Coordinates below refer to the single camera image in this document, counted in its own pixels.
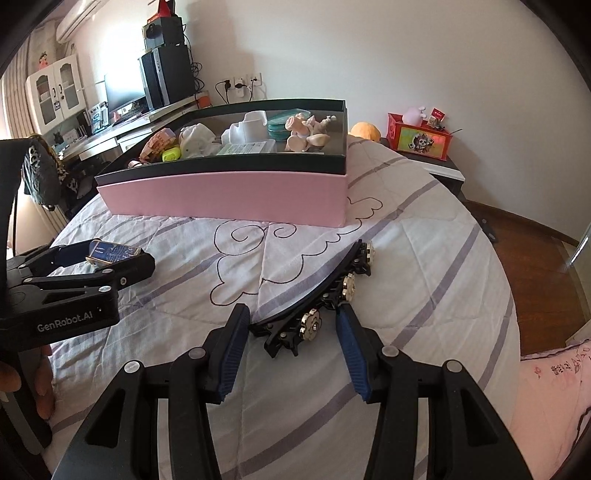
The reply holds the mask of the person's left hand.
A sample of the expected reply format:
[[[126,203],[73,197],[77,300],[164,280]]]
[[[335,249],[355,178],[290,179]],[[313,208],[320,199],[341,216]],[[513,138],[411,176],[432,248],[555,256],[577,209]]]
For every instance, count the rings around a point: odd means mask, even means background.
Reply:
[[[53,371],[50,363],[52,348],[44,345],[40,348],[40,358],[36,370],[32,375],[31,391],[34,395],[38,415],[43,420],[49,420],[55,411],[55,396],[52,387]],[[0,389],[3,392],[14,393],[21,387],[18,372],[5,362],[0,363]]]

